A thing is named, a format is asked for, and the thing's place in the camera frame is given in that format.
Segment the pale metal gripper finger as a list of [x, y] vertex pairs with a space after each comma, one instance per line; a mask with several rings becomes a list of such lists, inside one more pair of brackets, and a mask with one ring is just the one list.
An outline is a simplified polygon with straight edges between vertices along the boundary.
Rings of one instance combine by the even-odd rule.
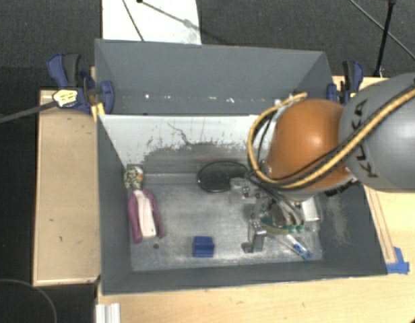
[[241, 244], [244, 252], [261, 252], [267, 230], [258, 219], [250, 219], [247, 226], [247, 240]]

